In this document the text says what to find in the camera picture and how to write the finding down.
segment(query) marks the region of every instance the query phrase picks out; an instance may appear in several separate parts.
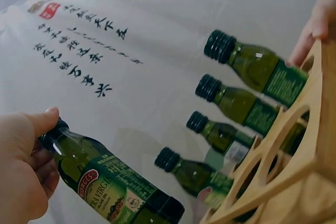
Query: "bottle label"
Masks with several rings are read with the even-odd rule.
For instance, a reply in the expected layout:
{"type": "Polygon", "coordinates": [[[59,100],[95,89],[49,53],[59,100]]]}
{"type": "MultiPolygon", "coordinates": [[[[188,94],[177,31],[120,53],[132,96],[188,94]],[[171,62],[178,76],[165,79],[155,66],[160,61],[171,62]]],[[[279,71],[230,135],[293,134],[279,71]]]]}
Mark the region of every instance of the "bottle label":
{"type": "Polygon", "coordinates": [[[296,67],[287,67],[279,60],[263,93],[290,107],[306,84],[308,74],[296,67]]]}
{"type": "Polygon", "coordinates": [[[237,141],[233,141],[227,152],[225,158],[240,164],[250,149],[240,144],[237,141]]]}
{"type": "Polygon", "coordinates": [[[156,187],[106,150],[83,170],[78,195],[108,221],[130,223],[156,187]]]}
{"type": "Polygon", "coordinates": [[[266,136],[277,118],[277,111],[270,105],[256,99],[255,103],[248,112],[243,125],[266,136]]]}
{"type": "Polygon", "coordinates": [[[233,179],[228,178],[220,172],[212,173],[210,179],[204,183],[203,189],[198,193],[197,198],[213,209],[218,209],[233,184],[233,179]]]}

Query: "wooden bottle holder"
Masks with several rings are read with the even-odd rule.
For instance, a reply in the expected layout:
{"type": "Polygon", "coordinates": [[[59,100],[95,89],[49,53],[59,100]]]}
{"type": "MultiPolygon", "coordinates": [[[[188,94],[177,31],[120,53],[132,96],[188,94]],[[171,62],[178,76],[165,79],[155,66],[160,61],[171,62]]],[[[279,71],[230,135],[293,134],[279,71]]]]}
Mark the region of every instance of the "wooden bottle holder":
{"type": "Polygon", "coordinates": [[[308,81],[295,103],[280,110],[268,135],[256,140],[243,163],[232,172],[234,184],[217,211],[201,224],[235,223],[254,208],[247,224],[336,224],[336,43],[316,41],[302,69],[308,81]],[[279,150],[291,127],[310,111],[306,133],[294,156],[279,150]],[[270,174],[273,158],[276,166],[270,174]],[[251,170],[258,170],[244,194],[236,195],[251,170]]]}

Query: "white banner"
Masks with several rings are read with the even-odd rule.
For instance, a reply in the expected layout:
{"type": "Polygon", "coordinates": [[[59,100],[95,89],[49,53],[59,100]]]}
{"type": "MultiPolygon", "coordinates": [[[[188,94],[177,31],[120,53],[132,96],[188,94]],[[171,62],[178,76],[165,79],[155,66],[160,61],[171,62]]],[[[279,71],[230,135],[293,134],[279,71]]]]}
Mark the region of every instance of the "white banner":
{"type": "MultiPolygon", "coordinates": [[[[206,73],[246,88],[204,56],[209,34],[221,29],[287,58],[314,2],[27,0],[0,18],[0,112],[58,106],[71,130],[101,141],[178,199],[185,207],[181,223],[198,223],[206,208],[154,160],[169,146],[187,159],[226,163],[185,127],[196,110],[239,127],[195,95],[206,73]]],[[[104,220],[60,182],[47,214],[32,223],[94,222],[104,220]]]]}

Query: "glass bottle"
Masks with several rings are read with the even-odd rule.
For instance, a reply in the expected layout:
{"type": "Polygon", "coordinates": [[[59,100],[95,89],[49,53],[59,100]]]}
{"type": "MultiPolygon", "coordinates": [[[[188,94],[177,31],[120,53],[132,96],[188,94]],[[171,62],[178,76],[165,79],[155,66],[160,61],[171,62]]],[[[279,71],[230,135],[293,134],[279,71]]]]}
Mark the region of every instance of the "glass bottle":
{"type": "Polygon", "coordinates": [[[268,48],[243,44],[220,30],[213,31],[204,54],[229,65],[250,88],[290,107],[306,84],[308,74],[285,62],[268,48]]]}
{"type": "Polygon", "coordinates": [[[213,122],[195,111],[186,124],[187,128],[204,136],[208,144],[226,159],[240,164],[253,145],[254,138],[230,124],[213,122]]]}
{"type": "Polygon", "coordinates": [[[178,223],[184,207],[90,137],[69,130],[61,118],[40,138],[64,182],[113,223],[178,223]]]}
{"type": "MultiPolygon", "coordinates": [[[[209,74],[202,77],[195,93],[208,102],[215,103],[223,114],[234,122],[249,127],[262,136],[267,135],[279,113],[279,108],[263,102],[251,92],[227,87],[209,74]]],[[[281,149],[292,155],[305,131],[306,128],[302,124],[296,123],[287,134],[281,149]]]]}
{"type": "MultiPolygon", "coordinates": [[[[155,160],[155,165],[167,173],[172,173],[188,194],[214,210],[221,206],[233,185],[233,179],[216,171],[211,166],[197,161],[185,160],[168,147],[161,150],[155,160]]],[[[255,211],[256,209],[253,209],[235,220],[244,222],[255,211]]]]}

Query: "hand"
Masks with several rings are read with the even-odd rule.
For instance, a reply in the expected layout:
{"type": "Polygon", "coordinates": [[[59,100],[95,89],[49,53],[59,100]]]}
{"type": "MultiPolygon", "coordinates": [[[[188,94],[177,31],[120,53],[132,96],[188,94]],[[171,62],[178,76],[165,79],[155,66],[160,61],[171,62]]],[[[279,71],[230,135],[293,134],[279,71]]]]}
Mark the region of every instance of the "hand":
{"type": "Polygon", "coordinates": [[[0,116],[0,219],[27,223],[41,217],[59,181],[55,161],[37,137],[56,126],[57,108],[0,116]]]}
{"type": "Polygon", "coordinates": [[[289,58],[289,63],[300,66],[316,39],[328,37],[328,25],[336,21],[336,0],[317,0],[311,17],[289,58]]]}

